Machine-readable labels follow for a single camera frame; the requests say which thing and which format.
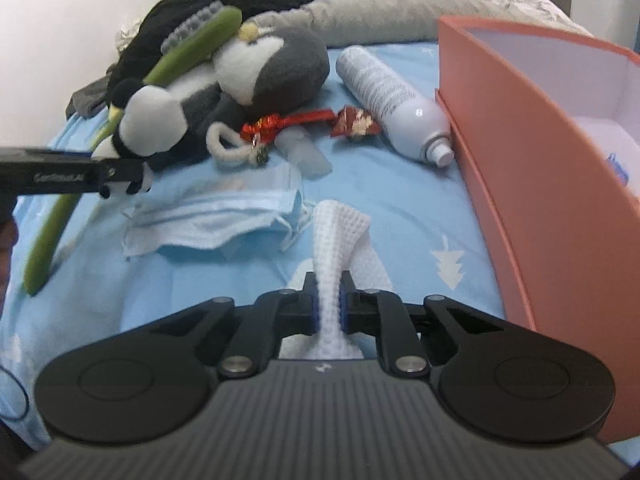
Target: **panda plush toy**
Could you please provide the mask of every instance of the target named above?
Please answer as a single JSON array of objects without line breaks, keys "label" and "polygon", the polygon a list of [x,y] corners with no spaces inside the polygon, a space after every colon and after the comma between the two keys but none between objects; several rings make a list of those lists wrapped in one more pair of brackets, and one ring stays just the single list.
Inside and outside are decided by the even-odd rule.
[{"label": "panda plush toy", "polygon": [[124,110],[122,120],[94,157],[142,158],[154,171],[210,155],[258,166],[266,147],[242,140],[242,126],[291,113],[318,94],[329,71],[326,46],[306,28],[235,37],[165,89],[135,79],[119,83],[111,105]]}]

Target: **white tree pattern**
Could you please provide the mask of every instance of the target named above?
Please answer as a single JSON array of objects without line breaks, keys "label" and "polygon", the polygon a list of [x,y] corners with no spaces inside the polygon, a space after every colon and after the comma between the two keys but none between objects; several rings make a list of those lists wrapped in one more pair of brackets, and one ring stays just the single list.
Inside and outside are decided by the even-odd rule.
[{"label": "white tree pattern", "polygon": [[464,272],[460,272],[462,264],[458,263],[465,251],[449,251],[449,241],[445,235],[442,235],[442,243],[444,250],[431,251],[431,254],[438,260],[438,276],[451,290],[455,290],[465,275]]},{"label": "white tree pattern", "polygon": [[20,337],[18,337],[17,334],[9,338],[9,344],[6,350],[0,351],[0,359],[6,359],[7,361],[18,364],[22,362],[22,345],[20,344]]}]

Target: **circular pad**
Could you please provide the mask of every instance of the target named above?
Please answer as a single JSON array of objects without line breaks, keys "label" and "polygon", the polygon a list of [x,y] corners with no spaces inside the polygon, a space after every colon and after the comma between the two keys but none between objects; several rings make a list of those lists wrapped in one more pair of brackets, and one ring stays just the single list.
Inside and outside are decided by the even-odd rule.
[{"label": "circular pad", "polygon": [[153,370],[128,359],[109,359],[89,367],[80,375],[80,388],[98,400],[133,399],[153,384]]},{"label": "circular pad", "polygon": [[595,435],[615,392],[595,357],[524,330],[469,338],[443,367],[438,390],[471,428],[527,444]]},{"label": "circular pad", "polygon": [[35,400],[53,435],[107,446],[170,433],[206,402],[210,377],[178,338],[118,336],[44,368]]},{"label": "circular pad", "polygon": [[495,381],[503,390],[523,399],[549,399],[569,384],[562,365],[540,357],[514,357],[495,369]]}]

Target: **small plastic bottle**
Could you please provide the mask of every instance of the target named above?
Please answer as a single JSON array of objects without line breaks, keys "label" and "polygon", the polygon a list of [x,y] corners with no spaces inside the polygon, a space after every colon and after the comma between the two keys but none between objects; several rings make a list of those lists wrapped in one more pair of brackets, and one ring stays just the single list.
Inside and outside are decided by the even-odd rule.
[{"label": "small plastic bottle", "polygon": [[331,163],[318,150],[303,126],[284,128],[273,143],[287,157],[289,164],[300,170],[303,178],[319,178],[332,172]]},{"label": "small plastic bottle", "polygon": [[342,51],[338,76],[369,110],[395,150],[443,168],[453,161],[449,120],[433,99],[420,95],[393,69],[361,46]]}]

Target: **green brush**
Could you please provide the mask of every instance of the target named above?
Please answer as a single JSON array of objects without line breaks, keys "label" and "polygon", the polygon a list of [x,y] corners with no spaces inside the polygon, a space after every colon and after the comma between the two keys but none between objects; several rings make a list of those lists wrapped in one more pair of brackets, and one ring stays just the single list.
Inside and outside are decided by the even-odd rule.
[{"label": "green brush", "polygon": [[[222,7],[206,22],[199,24],[195,23],[198,16],[202,15],[196,14],[190,18],[195,30],[191,32],[189,37],[181,37],[180,41],[173,41],[175,44],[171,45],[171,49],[166,51],[145,77],[146,84],[167,86],[225,44],[238,31],[242,23],[242,13],[235,7]],[[181,27],[176,29],[174,35],[184,31],[184,27]],[[116,131],[123,113],[122,110],[118,110],[109,122],[98,131],[90,147],[92,151]],[[79,200],[80,195],[60,195],[45,220],[24,267],[24,289],[30,296],[37,294],[47,283],[51,261]]]}]

